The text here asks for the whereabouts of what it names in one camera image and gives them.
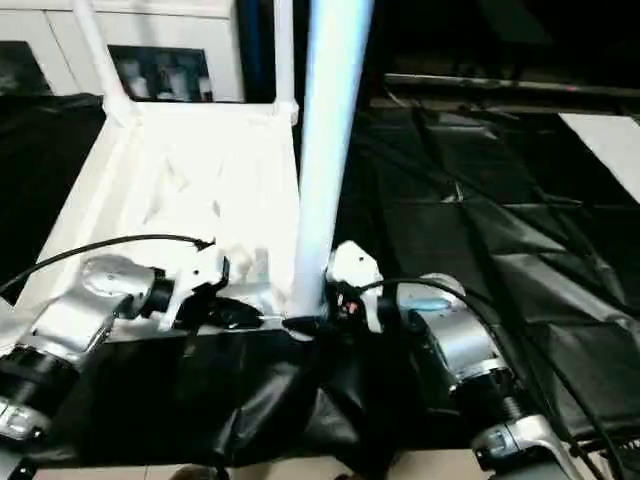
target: white frame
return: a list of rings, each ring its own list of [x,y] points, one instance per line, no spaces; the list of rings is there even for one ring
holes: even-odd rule
[[[49,11],[46,16],[81,91],[102,94],[93,57],[73,12]],[[96,13],[96,19],[108,45],[203,50],[214,100],[244,101],[237,29],[233,17],[100,12]]]
[[[44,12],[0,10],[0,42],[29,44],[54,95],[78,93],[78,85]]]

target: black cloth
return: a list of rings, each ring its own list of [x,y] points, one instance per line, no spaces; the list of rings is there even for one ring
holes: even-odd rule
[[[102,124],[101,99],[0,97],[2,278],[31,266]],[[23,283],[3,296],[14,302]]]
[[[498,337],[556,424],[593,437],[514,328],[537,339],[608,428],[633,436],[638,212],[556,116],[379,110],[356,118],[335,243],[356,241],[386,277],[447,273],[488,296]],[[403,450],[468,446],[435,375],[416,368],[424,358],[393,336],[188,342],[104,345],[33,458],[239,466],[328,454],[375,477]]]

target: cabinet door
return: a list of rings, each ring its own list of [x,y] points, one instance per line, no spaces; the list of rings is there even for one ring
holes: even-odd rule
[[[96,15],[120,79],[132,98],[244,100],[240,51],[232,18],[105,12]],[[47,16],[81,89],[102,93],[73,13],[51,11]]]
[[[78,91],[44,12],[0,10],[0,95]]]

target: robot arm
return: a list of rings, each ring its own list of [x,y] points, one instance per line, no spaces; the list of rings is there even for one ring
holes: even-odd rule
[[[116,318],[166,311],[173,282],[164,272],[103,255],[81,267],[0,360],[0,479],[30,478],[22,446],[39,439]]]
[[[464,294],[451,277],[432,279]],[[444,308],[416,309],[436,299],[444,300]],[[556,478],[583,478],[485,326],[463,302],[437,288],[407,284],[398,286],[396,300],[405,319],[424,325],[426,350],[446,371],[450,396],[474,432],[471,448],[483,470],[499,478],[554,478],[549,475],[555,464]]]
[[[355,244],[338,247],[327,277],[328,291],[338,292],[329,306],[341,324],[352,329],[359,324],[373,332],[397,324],[396,316],[371,298],[372,290],[358,290],[381,276],[375,261]],[[452,277],[426,278],[464,298],[463,287]],[[374,296],[383,298],[378,290]],[[392,303],[405,331],[417,340],[418,354],[426,364],[441,367],[448,395],[473,432],[470,446],[483,470],[494,471],[494,479],[502,480],[583,479],[490,332],[465,302],[437,287],[407,283],[397,285],[394,295]]]

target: white cabinet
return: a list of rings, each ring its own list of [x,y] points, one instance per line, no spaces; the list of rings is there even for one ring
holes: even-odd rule
[[[0,94],[78,92],[42,11],[0,10]]]
[[[244,101],[234,0],[93,4],[125,90],[135,100]],[[35,64],[15,61],[30,57],[29,50]],[[3,51],[10,57],[4,61]],[[25,63],[30,77],[37,77],[37,65],[55,95],[103,93],[70,0],[0,0],[0,94],[3,81],[15,83],[10,62]]]
[[[73,13],[49,11],[47,17],[80,89],[101,93],[91,54]],[[208,85],[214,101],[244,100],[232,18],[109,12],[98,12],[96,17],[125,88],[137,99],[163,99],[158,95],[164,94],[168,96],[165,99],[193,101],[197,99],[185,98],[188,91],[204,92]]]

